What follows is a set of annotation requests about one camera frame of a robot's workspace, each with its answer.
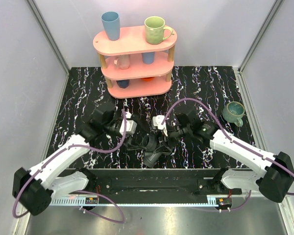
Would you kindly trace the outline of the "grey threaded pipe nut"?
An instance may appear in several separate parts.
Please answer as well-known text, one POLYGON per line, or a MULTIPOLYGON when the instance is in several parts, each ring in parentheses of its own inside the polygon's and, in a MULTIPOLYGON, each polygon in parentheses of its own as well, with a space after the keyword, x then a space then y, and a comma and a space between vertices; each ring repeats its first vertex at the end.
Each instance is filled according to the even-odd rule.
POLYGON ((153 135, 146 135, 142 140, 142 147, 148 151, 153 151, 157 147, 157 140, 153 135))

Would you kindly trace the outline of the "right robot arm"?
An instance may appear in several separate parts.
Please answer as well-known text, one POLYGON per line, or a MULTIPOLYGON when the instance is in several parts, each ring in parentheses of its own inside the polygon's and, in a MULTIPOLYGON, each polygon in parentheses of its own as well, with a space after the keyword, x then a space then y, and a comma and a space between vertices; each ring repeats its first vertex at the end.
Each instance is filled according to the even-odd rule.
POLYGON ((168 131, 165 117, 157 115, 152 125, 164 132, 169 138, 190 136, 201 144, 224 153, 243 163, 250 170, 224 169, 215 177, 213 190, 224 194, 229 189, 247 189, 260 192, 267 199, 281 203, 294 182, 294 167, 288 154, 273 154, 258 149, 245 141, 229 134, 213 122, 177 115, 180 127, 177 131, 168 131))

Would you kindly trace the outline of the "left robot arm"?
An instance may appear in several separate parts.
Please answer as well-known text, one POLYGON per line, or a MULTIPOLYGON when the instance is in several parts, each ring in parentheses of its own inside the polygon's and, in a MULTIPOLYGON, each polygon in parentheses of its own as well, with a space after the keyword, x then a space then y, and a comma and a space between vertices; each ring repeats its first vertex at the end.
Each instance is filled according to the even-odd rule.
POLYGON ((21 167, 15 172, 12 189, 16 199, 12 209, 15 218, 20 217, 16 212, 18 204, 24 206, 31 215, 39 215, 52 199, 79 190, 86 194, 98 190, 97 176, 86 168, 76 169, 65 177, 60 177, 60 174, 89 151, 105 154, 117 151, 126 136, 135 133, 140 124, 138 116, 122 110, 122 117, 117 117, 115 112, 116 107, 112 103, 98 106, 61 148, 30 169, 21 167), (119 136, 121 140, 109 150, 95 148, 96 142, 105 134, 119 136))

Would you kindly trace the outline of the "grey pipe tee fitting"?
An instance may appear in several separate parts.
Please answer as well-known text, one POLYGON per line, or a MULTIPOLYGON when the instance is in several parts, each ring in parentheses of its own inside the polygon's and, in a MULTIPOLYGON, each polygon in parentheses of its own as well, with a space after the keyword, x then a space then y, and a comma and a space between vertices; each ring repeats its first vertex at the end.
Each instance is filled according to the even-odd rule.
POLYGON ((161 148, 157 147, 155 149, 146 149, 143 156, 143 163, 149 167, 153 168, 156 161, 162 155, 161 148))

